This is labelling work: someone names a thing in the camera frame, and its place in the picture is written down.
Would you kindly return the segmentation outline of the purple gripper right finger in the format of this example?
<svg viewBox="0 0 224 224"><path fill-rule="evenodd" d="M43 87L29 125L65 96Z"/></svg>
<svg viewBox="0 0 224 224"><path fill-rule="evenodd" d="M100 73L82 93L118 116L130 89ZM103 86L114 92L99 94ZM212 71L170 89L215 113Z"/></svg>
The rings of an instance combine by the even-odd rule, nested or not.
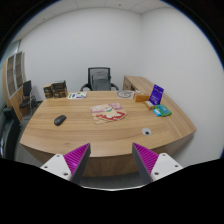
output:
<svg viewBox="0 0 224 224"><path fill-rule="evenodd" d="M182 166L167 153L157 154L137 143L132 144L132 155L144 184L182 169Z"/></svg>

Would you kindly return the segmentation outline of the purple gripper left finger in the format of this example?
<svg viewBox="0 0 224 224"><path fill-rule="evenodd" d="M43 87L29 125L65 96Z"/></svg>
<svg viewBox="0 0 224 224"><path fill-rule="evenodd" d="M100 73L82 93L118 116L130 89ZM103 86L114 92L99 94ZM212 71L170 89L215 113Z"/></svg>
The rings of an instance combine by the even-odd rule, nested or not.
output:
<svg viewBox="0 0 224 224"><path fill-rule="evenodd" d="M55 154L41 168L72 183L79 184L91 153L87 143L69 153Z"/></svg>

